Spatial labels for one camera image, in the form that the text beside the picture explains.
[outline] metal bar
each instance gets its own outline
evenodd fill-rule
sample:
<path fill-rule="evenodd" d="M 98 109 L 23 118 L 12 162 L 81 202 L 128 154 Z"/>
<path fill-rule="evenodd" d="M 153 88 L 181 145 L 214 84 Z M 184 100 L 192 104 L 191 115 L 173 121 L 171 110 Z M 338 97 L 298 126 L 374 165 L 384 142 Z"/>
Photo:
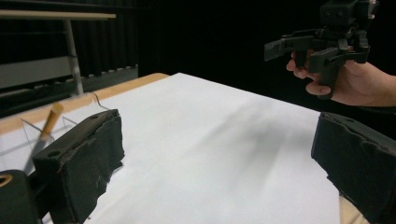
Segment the metal bar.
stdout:
<path fill-rule="evenodd" d="M 76 92 L 81 96 L 84 91 L 82 89 L 81 73 L 79 72 L 78 56 L 73 38 L 72 23 L 70 20 L 64 20 L 64 29 L 66 31 L 67 47 L 69 50 L 69 65 L 73 79 L 76 81 Z"/>
<path fill-rule="evenodd" d="M 43 2 L 27 0 L 1 0 L 0 8 L 18 10 L 43 10 L 43 11 L 67 11 L 67 12 L 97 12 L 97 13 L 116 13 L 131 14 L 151 10 L 151 7 L 113 7 L 94 4 Z"/>

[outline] black mechanical device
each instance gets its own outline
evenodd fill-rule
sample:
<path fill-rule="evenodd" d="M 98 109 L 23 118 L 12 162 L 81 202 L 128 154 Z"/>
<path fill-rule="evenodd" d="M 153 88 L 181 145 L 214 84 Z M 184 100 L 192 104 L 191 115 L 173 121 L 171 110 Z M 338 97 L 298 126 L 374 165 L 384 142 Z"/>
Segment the black mechanical device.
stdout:
<path fill-rule="evenodd" d="M 0 172 L 0 223 L 84 223 L 122 166 L 117 109 L 84 119 L 33 157 L 35 171 Z"/>
<path fill-rule="evenodd" d="M 296 31 L 265 44 L 264 60 L 295 51 L 297 67 L 307 66 L 309 73 L 320 73 L 319 83 L 332 89 L 318 98 L 331 99 L 340 67 L 347 60 L 367 61 L 370 46 L 366 30 L 378 5 L 375 0 L 330 0 L 319 11 L 322 28 Z M 306 64 L 309 49 L 314 53 Z"/>

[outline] clear plastic holder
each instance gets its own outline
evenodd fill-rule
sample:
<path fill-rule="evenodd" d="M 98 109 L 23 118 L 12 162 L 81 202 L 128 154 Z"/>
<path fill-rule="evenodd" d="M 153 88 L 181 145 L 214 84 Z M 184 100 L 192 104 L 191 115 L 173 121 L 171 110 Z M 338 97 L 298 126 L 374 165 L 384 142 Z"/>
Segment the clear plastic holder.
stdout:
<path fill-rule="evenodd" d="M 64 112 L 53 127 L 46 146 L 70 131 L 85 118 L 109 110 L 101 105 L 98 96 L 92 92 L 59 103 L 64 107 Z M 13 118 L 18 128 L 10 132 L 2 132 L 0 135 L 0 171 L 23 170 L 25 163 L 31 159 L 30 154 L 42 132 L 50 108 L 51 105 L 47 105 Z"/>

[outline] black background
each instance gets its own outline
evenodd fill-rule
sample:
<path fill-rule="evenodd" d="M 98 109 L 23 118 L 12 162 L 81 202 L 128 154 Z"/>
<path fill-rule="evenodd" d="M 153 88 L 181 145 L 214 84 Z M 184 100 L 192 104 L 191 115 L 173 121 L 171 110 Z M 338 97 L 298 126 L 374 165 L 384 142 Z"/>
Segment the black background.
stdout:
<path fill-rule="evenodd" d="M 321 27 L 319 7 L 326 2 L 162 0 L 157 17 L 140 19 L 139 37 L 147 41 L 147 46 L 143 42 L 139 45 L 140 75 L 182 72 L 317 111 L 348 116 L 396 139 L 395 116 L 319 100 L 305 91 L 309 80 L 300 80 L 286 71 L 289 55 L 270 62 L 263 60 L 265 43 L 293 31 Z M 145 5 L 147 1 L 137 3 Z M 393 75 L 395 13 L 394 0 L 380 1 L 368 30 L 372 47 L 368 61 Z"/>

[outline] black curtain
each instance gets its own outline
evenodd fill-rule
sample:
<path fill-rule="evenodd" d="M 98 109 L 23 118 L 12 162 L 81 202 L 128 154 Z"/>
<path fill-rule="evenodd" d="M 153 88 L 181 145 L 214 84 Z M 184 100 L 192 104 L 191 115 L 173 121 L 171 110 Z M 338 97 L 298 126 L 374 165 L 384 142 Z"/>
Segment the black curtain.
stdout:
<path fill-rule="evenodd" d="M 73 0 L 66 3 L 134 7 L 134 0 Z M 108 21 L 72 21 L 81 75 L 137 64 L 134 15 Z M 19 63 L 67 55 L 62 21 L 0 20 L 0 64 Z"/>
<path fill-rule="evenodd" d="M 134 0 L 75 0 L 113 7 L 134 7 Z M 137 65 L 134 15 L 118 14 L 108 21 L 72 21 L 82 76 L 100 76 L 102 72 Z"/>

